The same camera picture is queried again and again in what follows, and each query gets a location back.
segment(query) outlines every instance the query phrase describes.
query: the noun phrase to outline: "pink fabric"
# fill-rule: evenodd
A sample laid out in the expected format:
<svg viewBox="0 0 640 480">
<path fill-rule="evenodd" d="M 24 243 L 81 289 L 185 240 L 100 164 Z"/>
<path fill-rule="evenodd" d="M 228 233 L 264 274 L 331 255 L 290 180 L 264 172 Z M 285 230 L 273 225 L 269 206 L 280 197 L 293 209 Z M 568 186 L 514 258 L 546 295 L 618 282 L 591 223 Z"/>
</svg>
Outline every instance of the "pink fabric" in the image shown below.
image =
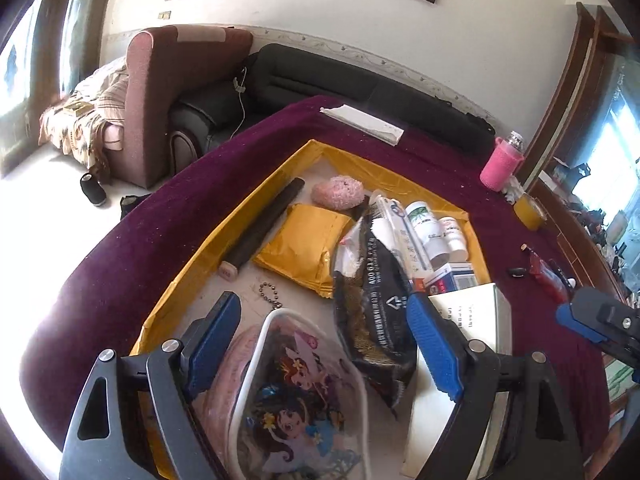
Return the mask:
<svg viewBox="0 0 640 480">
<path fill-rule="evenodd" d="M 102 146 L 105 150 L 113 150 L 119 152 L 122 149 L 122 137 L 124 136 L 124 128 L 116 126 L 116 124 L 107 124 L 102 132 Z"/>
<path fill-rule="evenodd" d="M 494 152 L 480 173 L 480 182 L 493 191 L 500 191 L 523 160 L 518 150 L 496 137 Z"/>
<path fill-rule="evenodd" d="M 244 370 L 254 355 L 260 329 L 260 326 L 252 326 L 236 336 L 225 353 L 213 384 L 207 390 L 203 404 L 195 407 L 202 429 L 223 464 L 234 406 L 242 386 Z"/>
</svg>

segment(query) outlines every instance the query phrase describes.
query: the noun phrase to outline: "black plastic bag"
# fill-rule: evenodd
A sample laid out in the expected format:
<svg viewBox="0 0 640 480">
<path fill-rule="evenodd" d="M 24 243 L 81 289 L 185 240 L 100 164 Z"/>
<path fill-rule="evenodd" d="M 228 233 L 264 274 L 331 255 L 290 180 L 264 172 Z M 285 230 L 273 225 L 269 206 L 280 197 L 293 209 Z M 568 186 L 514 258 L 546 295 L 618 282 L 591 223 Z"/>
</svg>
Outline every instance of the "black plastic bag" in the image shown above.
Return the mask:
<svg viewBox="0 0 640 480">
<path fill-rule="evenodd" d="M 370 206 L 334 258 L 335 322 L 342 345 L 386 405 L 394 409 L 416 366 L 406 322 L 411 286 L 396 257 L 372 232 Z"/>
</svg>

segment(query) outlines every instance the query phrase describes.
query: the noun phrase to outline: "white wall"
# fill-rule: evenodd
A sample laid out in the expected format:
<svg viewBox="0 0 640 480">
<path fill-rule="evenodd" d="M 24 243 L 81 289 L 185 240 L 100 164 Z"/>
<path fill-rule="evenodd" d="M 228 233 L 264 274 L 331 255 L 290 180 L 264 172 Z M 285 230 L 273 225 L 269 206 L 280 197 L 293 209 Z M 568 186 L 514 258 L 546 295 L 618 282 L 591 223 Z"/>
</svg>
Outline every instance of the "white wall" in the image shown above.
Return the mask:
<svg viewBox="0 0 640 480">
<path fill-rule="evenodd" d="M 573 37 L 575 5 L 567 1 L 109 0 L 104 35 L 167 23 L 312 34 L 434 78 L 531 138 Z M 158 20 L 164 10 L 171 20 Z"/>
</svg>

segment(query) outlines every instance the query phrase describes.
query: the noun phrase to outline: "blue gripper pad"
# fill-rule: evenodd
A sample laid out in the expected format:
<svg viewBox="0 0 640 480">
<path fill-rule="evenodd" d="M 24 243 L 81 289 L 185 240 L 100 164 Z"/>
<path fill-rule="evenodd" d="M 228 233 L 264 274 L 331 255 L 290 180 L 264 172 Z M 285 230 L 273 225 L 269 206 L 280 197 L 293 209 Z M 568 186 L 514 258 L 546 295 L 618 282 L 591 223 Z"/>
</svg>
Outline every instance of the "blue gripper pad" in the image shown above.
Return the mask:
<svg viewBox="0 0 640 480">
<path fill-rule="evenodd" d="M 224 292 L 203 319 L 197 319 L 185 332 L 180 356 L 184 378 L 183 393 L 187 402 L 211 387 L 226 349 L 238 328 L 240 298 Z"/>
<path fill-rule="evenodd" d="M 569 303 L 562 304 L 556 310 L 556 321 L 567 327 L 569 330 L 580 334 L 582 337 L 587 338 L 592 343 L 598 344 L 606 341 L 607 338 L 600 332 L 583 325 L 580 321 L 574 319 L 574 315 L 571 313 L 571 305 Z"/>
<path fill-rule="evenodd" d="M 412 294 L 406 304 L 406 320 L 437 389 L 448 394 L 449 399 L 458 402 L 464 390 L 460 378 L 460 362 L 440 332 L 438 322 L 431 315 L 440 314 L 433 305 L 430 307 L 427 310 L 420 296 Z"/>
</svg>

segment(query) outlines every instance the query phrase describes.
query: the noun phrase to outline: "brown armchair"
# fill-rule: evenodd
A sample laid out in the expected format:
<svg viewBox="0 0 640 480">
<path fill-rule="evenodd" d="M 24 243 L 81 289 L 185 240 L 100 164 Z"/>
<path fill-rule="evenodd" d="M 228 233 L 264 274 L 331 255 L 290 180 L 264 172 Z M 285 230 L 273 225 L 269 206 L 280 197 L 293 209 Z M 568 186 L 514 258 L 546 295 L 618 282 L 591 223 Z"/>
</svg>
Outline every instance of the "brown armchair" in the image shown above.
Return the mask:
<svg viewBox="0 0 640 480">
<path fill-rule="evenodd" d="M 165 176 L 169 107 L 184 91 L 229 78 L 252 41 L 247 30 L 210 25 L 166 25 L 135 35 L 127 49 L 122 150 L 106 150 L 111 176 L 144 188 Z"/>
</svg>

